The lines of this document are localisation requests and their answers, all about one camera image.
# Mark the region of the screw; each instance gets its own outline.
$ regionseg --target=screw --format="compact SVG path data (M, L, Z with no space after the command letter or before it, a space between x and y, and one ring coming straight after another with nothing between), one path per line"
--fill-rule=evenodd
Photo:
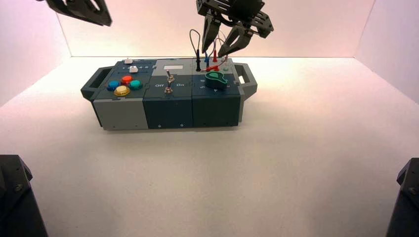
M17 193L18 191L22 190L22 188L23 188L23 185L18 184L14 187L14 192Z
M415 188L409 188L409 192L412 194L412 195L418 195L418 190L417 189L415 189Z

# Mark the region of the white table surface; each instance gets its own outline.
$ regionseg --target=white table surface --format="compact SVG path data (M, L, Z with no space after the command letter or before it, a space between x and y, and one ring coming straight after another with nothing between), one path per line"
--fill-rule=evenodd
M381 237L419 156L419 105L355 59L236 58L257 94L235 128L104 131L72 58L0 108L51 237Z

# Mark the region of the white button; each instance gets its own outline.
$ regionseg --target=white button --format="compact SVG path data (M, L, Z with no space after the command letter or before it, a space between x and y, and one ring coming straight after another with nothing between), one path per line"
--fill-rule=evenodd
M131 66L131 67L129 67L129 73L138 73L137 66Z
M132 64L132 63L133 63L133 60L132 60L132 59L127 58L127 59L125 59L125 60L124 60L124 63L125 63L125 64Z

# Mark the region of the yellow button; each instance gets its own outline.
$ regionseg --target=yellow button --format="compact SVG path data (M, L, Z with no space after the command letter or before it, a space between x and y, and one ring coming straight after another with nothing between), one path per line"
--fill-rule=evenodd
M127 86L121 85L121 86L118 86L118 87L115 89L114 94L115 94L116 96L126 96L126 95L128 95L130 92L131 92L131 90L130 90Z

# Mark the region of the white label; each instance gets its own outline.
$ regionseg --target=white label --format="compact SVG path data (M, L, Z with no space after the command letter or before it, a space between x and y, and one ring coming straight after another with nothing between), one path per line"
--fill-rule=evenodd
M183 65L166 65L165 70L180 70L183 69Z

